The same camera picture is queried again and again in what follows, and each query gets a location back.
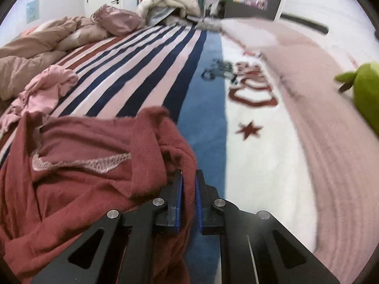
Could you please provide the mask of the dark red garment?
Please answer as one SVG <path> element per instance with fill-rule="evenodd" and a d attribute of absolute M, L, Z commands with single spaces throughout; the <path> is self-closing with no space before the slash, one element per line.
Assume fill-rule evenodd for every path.
<path fill-rule="evenodd" d="M 180 231 L 157 239 L 153 282 L 189 283 L 184 252 L 196 169 L 193 150 L 165 108 L 109 120 L 24 114 L 1 168 L 1 254 L 30 283 L 109 210 L 129 211 L 157 197 L 180 170 Z"/>

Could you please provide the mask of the pink ribbed pillow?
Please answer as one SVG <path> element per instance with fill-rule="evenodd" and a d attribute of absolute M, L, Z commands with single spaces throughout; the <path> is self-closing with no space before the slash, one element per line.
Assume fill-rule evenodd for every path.
<path fill-rule="evenodd" d="M 262 54 L 298 130 L 319 212 L 316 256 L 341 283 L 377 283 L 378 136 L 333 81 L 356 61 L 295 24 L 224 19 L 221 26 L 248 54 Z"/>

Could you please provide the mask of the striped fleece blanket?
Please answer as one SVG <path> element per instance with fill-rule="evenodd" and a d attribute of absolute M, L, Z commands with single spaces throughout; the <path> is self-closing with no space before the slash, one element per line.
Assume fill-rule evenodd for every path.
<path fill-rule="evenodd" d="M 79 48 L 57 65 L 78 83 L 45 117 L 135 117 L 161 107 L 193 150 L 206 181 L 242 210 L 273 213 L 309 250 L 317 211 L 306 158 L 279 85 L 259 53 L 218 33 L 145 28 Z M 19 121 L 1 149 L 1 168 Z M 212 283 L 218 239 L 191 224 L 184 262 L 189 283 Z"/>

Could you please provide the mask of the light pink garment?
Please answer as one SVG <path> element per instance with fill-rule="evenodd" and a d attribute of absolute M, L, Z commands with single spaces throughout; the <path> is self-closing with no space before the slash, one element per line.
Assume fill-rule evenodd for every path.
<path fill-rule="evenodd" d="M 78 75 L 71 69 L 51 65 L 35 76 L 25 89 L 11 103 L 9 110 L 1 117 L 1 135 L 9 131 L 25 113 L 50 114 L 59 100 L 78 83 Z"/>

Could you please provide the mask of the green plush toy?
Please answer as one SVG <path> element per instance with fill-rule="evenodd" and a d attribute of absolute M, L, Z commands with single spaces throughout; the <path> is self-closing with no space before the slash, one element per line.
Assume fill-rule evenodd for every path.
<path fill-rule="evenodd" d="M 339 93 L 353 89 L 353 103 L 356 109 L 378 135 L 378 62 L 365 63 L 355 71 L 343 72 L 335 76 L 334 80 L 342 83 L 338 89 Z"/>

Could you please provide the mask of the brown pink duvet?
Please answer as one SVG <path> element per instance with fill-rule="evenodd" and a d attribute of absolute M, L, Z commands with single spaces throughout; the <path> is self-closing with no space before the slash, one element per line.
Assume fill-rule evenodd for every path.
<path fill-rule="evenodd" d="M 30 81 L 68 52 L 99 42 L 110 33 L 88 17 L 63 17 L 28 30 L 1 47 L 1 101 L 24 90 Z"/>

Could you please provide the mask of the mauve satin bag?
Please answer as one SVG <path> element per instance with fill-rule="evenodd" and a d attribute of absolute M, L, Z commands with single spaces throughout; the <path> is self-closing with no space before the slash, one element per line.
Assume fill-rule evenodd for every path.
<path fill-rule="evenodd" d="M 110 34 L 117 37 L 131 34 L 142 22 L 137 13 L 107 4 L 98 8 L 90 18 Z"/>

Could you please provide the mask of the white bed headboard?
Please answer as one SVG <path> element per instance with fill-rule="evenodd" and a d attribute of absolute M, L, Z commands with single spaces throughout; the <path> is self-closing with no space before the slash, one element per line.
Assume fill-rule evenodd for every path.
<path fill-rule="evenodd" d="M 357 0 L 281 0 L 275 20 L 313 29 L 359 64 L 378 61 L 376 29 Z"/>

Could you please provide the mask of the cream blanket pile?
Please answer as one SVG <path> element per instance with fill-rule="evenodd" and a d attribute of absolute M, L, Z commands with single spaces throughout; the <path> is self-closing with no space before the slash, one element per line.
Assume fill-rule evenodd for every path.
<path fill-rule="evenodd" d="M 201 16 L 197 0 L 142 0 L 136 13 L 146 26 L 157 26 L 171 15 L 179 19 L 184 19 L 187 15 Z"/>

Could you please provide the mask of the blue wall poster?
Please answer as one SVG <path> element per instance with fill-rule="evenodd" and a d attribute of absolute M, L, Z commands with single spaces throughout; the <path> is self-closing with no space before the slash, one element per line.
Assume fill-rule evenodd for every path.
<path fill-rule="evenodd" d="M 29 24 L 39 19 L 39 0 L 34 0 L 26 5 L 26 23 Z"/>

